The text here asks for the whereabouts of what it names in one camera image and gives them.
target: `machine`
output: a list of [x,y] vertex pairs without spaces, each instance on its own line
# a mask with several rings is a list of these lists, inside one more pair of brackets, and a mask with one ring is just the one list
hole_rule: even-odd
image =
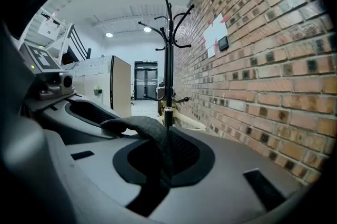
[[[12,35],[23,24],[9,21]],[[169,110],[173,171],[163,180],[152,139],[106,133],[100,123],[118,118],[113,110],[73,91],[56,62],[46,59],[54,66],[47,72],[33,48],[17,51],[3,25],[0,35],[1,55],[12,65],[3,82],[14,89],[1,108],[0,150],[13,197],[7,204],[18,215],[57,223],[277,223],[308,191],[245,145],[172,127]]]

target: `gray plastic surface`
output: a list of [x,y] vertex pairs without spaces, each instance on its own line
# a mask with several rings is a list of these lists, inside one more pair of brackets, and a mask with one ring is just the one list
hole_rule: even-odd
[[4,166],[43,201],[40,210],[46,210],[56,223],[74,223],[73,207],[54,169],[44,130],[33,120],[14,115],[9,118],[0,140]]
[[135,139],[120,138],[83,145],[70,145],[67,146],[67,149],[70,154],[92,151],[95,155],[79,159],[76,164],[101,191],[119,204],[126,206],[139,194],[141,187],[129,184],[120,177],[112,165],[112,158],[118,150],[135,141]]
[[[85,96],[78,97],[74,95],[70,99],[88,100],[96,103]],[[50,129],[59,133],[66,145],[83,144],[87,142],[97,142],[118,138],[117,135],[110,131],[91,125],[68,114],[65,110],[66,104],[68,104],[67,100],[61,100],[54,104],[54,107],[57,109],[56,111],[51,108],[47,108],[43,110],[38,117],[40,124],[42,124],[45,129]],[[103,110],[108,110],[106,107],[98,103],[96,104]],[[113,110],[109,109],[108,111],[116,115]]]
[[258,168],[285,196],[299,190],[286,171],[238,142],[179,128],[215,153],[211,172],[197,185],[173,188],[149,218],[167,223],[240,223],[266,213],[243,173]]
[[109,195],[100,190],[96,182],[93,182],[87,176],[82,168],[79,167],[78,161],[73,160],[69,150],[64,146],[57,133],[46,130],[45,135],[54,169],[70,197],[76,218],[75,222],[64,219],[60,223],[158,223],[139,216],[114,201]]
[[[214,150],[215,164],[198,184],[172,188],[149,216],[152,220],[164,223],[243,223],[264,217],[266,210],[243,177],[243,173],[256,168],[287,198],[300,189],[286,171],[246,145],[179,129],[207,143]],[[113,169],[113,155],[133,141],[120,138],[67,148],[71,154],[86,150],[94,152],[94,156],[78,160],[76,164],[100,190],[126,205],[136,197],[137,191],[132,184],[122,184],[120,176],[110,169]],[[267,215],[268,219],[273,218],[271,212]]]

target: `door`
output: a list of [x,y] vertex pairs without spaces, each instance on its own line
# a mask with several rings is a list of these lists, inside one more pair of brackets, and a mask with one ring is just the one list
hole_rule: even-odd
[[144,69],[136,70],[135,74],[136,74],[135,76],[135,85],[136,85],[135,99],[141,100],[141,99],[144,99],[144,94],[145,94],[145,70]]
[[156,98],[156,89],[157,89],[157,70],[146,70],[147,75],[145,74],[146,85],[147,85],[147,95]]
[[148,100],[157,97],[158,64],[157,62],[135,62],[134,90],[136,100]]

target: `coat rack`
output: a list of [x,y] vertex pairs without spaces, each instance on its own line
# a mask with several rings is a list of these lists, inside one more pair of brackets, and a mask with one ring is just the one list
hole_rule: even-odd
[[[165,33],[164,27],[161,27],[160,30],[151,27],[149,25],[146,25],[142,23],[141,21],[138,22],[138,24],[143,25],[145,27],[148,27],[152,29],[153,31],[157,32],[165,42],[165,46],[163,48],[156,48],[156,51],[165,51],[165,70],[164,70],[164,86],[165,86],[165,93],[164,96],[160,99],[149,97],[147,94],[144,95],[144,98],[160,101],[166,97],[166,107],[165,107],[165,126],[169,128],[173,124],[173,107],[172,102],[174,103],[182,103],[184,101],[189,101],[190,99],[188,97],[185,97],[180,100],[176,100],[174,98],[173,93],[173,48],[174,46],[178,48],[187,48],[191,47],[192,45],[178,45],[177,40],[175,39],[175,34],[181,25],[182,21],[186,18],[187,15],[191,13],[191,10],[194,8],[194,5],[192,4],[186,13],[179,13],[176,14],[174,17],[172,17],[172,5],[168,2],[168,0],[165,0],[166,7],[167,7],[167,13],[168,17],[166,16],[159,16],[155,19],[164,18],[166,20],[166,23],[168,25],[167,35]],[[174,22],[177,17],[182,16],[182,18],[179,20],[177,26],[174,26]]]

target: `gray fabric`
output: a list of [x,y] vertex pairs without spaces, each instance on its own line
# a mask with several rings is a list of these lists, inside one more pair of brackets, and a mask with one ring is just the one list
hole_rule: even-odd
[[164,171],[171,178],[173,165],[169,136],[167,129],[158,120],[145,116],[116,118],[102,122],[101,127],[110,131],[125,129],[126,127],[135,130],[142,138],[154,139],[162,153]]

